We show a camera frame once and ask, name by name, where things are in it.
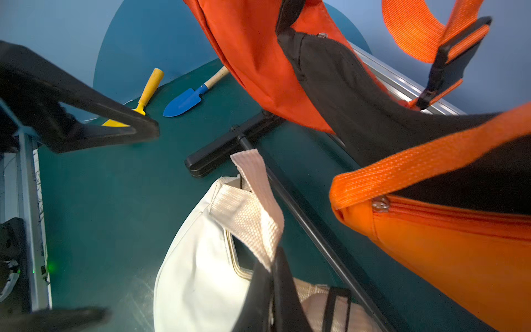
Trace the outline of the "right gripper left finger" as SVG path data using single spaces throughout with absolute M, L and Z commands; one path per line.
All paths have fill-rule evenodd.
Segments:
M 1 152 L 30 129 L 57 154 L 157 139 L 159 125 L 22 45 L 1 42 Z

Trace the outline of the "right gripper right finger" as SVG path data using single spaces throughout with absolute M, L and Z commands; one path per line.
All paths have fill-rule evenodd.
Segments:
M 233 331 L 311 331 L 285 253 L 278 248 L 267 270 L 254 266 L 243 308 Z

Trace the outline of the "cream crescent bag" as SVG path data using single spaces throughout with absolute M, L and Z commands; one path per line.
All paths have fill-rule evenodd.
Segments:
M 158 272 L 156 331 L 233 331 L 260 262 L 273 265 L 284 228 L 257 150 L 233 154 L 237 177 L 215 181 L 177 232 Z M 311 331 L 377 331 L 348 289 L 294 278 Z

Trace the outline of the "black sling bag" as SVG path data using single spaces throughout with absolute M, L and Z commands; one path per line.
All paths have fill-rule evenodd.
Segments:
M 359 169 L 336 176 L 330 202 L 343 217 L 383 196 L 454 210 L 530 214 L 530 105 L 502 113 L 431 115 L 425 110 L 459 85 L 488 33 L 480 1 L 457 1 L 447 24 L 424 1 L 384 1 L 396 44 L 431 63 L 427 87 L 403 102 L 381 87 L 321 1 L 284 1 L 275 33 L 315 109 Z

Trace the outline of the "orange crescent bag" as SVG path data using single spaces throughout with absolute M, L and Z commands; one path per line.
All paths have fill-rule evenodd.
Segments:
M 333 180 L 336 217 L 498 331 L 530 330 L 530 105 Z

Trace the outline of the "red-orange sling bag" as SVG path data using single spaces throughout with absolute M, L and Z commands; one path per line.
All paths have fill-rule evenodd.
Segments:
M 263 107 L 294 123 L 332 132 L 332 109 L 379 109 L 418 115 L 463 81 L 490 31 L 480 1 L 457 1 L 441 23 L 424 1 L 383 1 L 395 43 L 431 65 L 429 81 L 411 102 L 394 98 L 356 55 L 323 1 L 188 1 L 221 62 Z

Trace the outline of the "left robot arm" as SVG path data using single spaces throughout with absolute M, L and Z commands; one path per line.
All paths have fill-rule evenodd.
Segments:
M 26 232 L 15 217 L 1 224 L 1 319 L 30 310 Z

